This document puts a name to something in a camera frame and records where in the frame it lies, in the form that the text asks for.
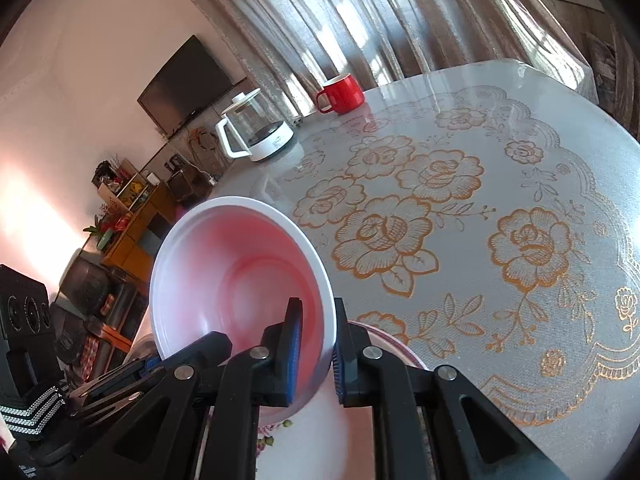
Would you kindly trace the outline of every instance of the white kettle handle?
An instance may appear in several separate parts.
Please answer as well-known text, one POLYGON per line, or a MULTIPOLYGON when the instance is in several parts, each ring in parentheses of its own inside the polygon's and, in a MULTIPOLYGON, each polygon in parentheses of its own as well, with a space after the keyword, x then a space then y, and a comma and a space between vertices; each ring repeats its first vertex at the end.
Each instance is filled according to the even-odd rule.
POLYGON ((216 124, 216 131, 218 133, 218 137, 220 138, 220 142, 222 143, 222 148, 225 150, 225 153, 227 156, 231 158, 239 158, 241 156, 251 155, 251 152, 249 151, 249 147, 245 144, 244 140, 242 140, 242 137, 240 137, 240 134, 234 128, 233 124, 229 122, 228 117, 226 116, 222 117, 222 120, 219 121, 218 124, 216 124), (238 144, 240 144, 240 147, 244 148, 244 150, 241 150, 239 152, 233 152, 231 150, 231 146, 229 145, 229 139, 226 138, 226 131, 225 131, 226 125, 228 125, 229 130, 231 131, 231 134, 236 138, 236 140, 238 141, 238 144))

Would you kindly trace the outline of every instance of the glass teapot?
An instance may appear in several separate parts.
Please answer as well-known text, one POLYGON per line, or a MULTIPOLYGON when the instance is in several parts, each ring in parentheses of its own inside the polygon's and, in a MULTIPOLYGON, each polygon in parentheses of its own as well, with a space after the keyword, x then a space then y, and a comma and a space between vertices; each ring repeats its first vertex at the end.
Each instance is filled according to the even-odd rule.
POLYGON ((259 88, 246 95, 241 92, 232 101, 216 124, 222 148, 230 158, 248 156, 251 160, 261 160, 279 150, 293 136, 292 129, 259 88), (231 148, 227 131, 240 147, 239 151, 231 148))

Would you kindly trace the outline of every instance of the television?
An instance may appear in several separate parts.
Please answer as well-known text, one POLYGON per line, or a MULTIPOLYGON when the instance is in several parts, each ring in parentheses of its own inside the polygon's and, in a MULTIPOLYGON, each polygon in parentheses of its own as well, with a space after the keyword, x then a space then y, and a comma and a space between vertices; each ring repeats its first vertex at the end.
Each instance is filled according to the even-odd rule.
POLYGON ((138 102, 169 138, 232 86, 204 45, 191 36, 151 80, 138 102))

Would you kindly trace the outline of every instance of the shiny curtain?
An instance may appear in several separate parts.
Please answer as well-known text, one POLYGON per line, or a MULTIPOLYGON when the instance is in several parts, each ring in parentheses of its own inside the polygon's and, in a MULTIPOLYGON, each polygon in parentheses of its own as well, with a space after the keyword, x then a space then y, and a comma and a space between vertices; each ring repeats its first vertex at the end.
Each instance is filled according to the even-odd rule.
POLYGON ((286 116, 322 82, 364 89, 476 61, 526 62, 597 102, 593 73, 539 0, 192 0, 286 116))

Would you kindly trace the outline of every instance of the bolt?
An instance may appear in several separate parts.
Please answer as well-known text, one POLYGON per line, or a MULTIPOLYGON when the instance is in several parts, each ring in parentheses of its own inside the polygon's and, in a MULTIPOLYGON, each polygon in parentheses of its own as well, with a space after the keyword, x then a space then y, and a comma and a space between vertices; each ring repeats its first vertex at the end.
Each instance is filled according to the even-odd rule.
POLYGON ((444 365, 438 368, 438 375, 441 379, 444 379, 445 381, 452 381, 458 376, 458 373, 456 372, 455 368, 444 365))
POLYGON ((189 365, 181 365, 174 370, 175 378, 181 381, 191 379, 193 377, 193 374, 194 374, 193 367, 189 365))
POLYGON ((362 351, 362 355, 367 359, 380 359, 382 357, 382 350, 377 346, 367 346, 362 351))
POLYGON ((269 357, 269 349, 266 346, 254 346, 249 350, 249 355, 254 359, 266 359, 269 357))

